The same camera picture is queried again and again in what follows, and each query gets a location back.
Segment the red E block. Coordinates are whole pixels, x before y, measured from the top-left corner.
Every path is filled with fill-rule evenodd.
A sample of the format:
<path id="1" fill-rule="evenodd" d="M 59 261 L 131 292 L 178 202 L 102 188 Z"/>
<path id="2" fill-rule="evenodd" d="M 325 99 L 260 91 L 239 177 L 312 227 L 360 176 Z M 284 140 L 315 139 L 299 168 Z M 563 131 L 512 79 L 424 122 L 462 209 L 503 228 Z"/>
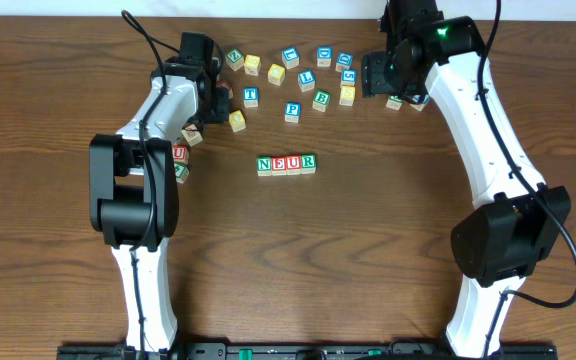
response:
<path id="1" fill-rule="evenodd" d="M 287 174 L 287 164 L 285 157 L 271 158 L 271 171 L 273 176 L 282 176 Z"/>

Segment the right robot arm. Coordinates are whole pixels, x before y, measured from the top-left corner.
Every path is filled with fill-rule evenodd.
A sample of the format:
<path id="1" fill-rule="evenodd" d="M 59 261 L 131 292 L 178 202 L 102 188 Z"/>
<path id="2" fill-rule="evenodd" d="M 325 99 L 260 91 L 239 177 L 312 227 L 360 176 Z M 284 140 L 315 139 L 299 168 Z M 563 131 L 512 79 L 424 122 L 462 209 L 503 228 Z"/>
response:
<path id="1" fill-rule="evenodd" d="M 549 186 L 523 151 L 496 92 L 490 39 L 467 17 L 446 18 L 433 1 L 390 1 L 382 52 L 361 62 L 362 93 L 416 106 L 434 102 L 464 164 L 473 211 L 452 230 L 462 274 L 455 312 L 423 359 L 553 359 L 551 345 L 505 345 L 501 329 L 521 286 L 566 236 L 571 200 Z"/>

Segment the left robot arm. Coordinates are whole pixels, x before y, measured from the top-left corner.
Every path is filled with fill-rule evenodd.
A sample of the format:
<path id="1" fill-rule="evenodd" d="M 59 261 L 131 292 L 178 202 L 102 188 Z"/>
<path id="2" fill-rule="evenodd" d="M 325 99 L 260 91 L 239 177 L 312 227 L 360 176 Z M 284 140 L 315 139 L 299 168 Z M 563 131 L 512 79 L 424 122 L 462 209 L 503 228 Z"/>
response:
<path id="1" fill-rule="evenodd" d="M 167 250 L 179 219 L 183 167 L 173 147 L 184 131 L 222 124 L 228 91 L 210 37 L 185 32 L 176 55 L 158 61 L 151 90 L 134 117 L 89 145 L 90 219 L 119 266 L 128 312 L 120 359 L 170 359 L 178 330 L 169 291 Z"/>

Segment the blue P block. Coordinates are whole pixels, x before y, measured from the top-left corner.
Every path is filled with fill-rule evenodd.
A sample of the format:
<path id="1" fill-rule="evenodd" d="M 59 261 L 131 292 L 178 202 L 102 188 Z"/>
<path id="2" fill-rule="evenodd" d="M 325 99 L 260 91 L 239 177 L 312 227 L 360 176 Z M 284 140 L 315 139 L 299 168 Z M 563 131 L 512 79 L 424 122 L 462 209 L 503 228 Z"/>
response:
<path id="1" fill-rule="evenodd" d="M 289 123 L 298 123 L 301 114 L 301 105 L 296 102 L 288 102 L 285 105 L 284 120 Z"/>

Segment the green N block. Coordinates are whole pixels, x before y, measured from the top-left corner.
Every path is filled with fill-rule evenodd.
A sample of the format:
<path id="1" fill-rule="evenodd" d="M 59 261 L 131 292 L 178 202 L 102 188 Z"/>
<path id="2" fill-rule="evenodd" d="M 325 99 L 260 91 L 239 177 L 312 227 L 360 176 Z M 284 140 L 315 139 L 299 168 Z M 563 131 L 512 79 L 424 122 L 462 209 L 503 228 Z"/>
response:
<path id="1" fill-rule="evenodd" d="M 272 158 L 271 157 L 258 157 L 256 159 L 257 175 L 271 176 L 272 175 Z"/>

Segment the green R block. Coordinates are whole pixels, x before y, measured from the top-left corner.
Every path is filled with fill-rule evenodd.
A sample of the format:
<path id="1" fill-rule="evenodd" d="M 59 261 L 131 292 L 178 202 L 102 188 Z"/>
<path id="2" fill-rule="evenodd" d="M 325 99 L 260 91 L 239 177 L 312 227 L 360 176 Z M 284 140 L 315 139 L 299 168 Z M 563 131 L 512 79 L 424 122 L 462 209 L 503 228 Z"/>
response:
<path id="1" fill-rule="evenodd" d="M 315 154 L 303 154 L 301 156 L 301 173 L 313 174 L 317 170 L 317 160 Z"/>

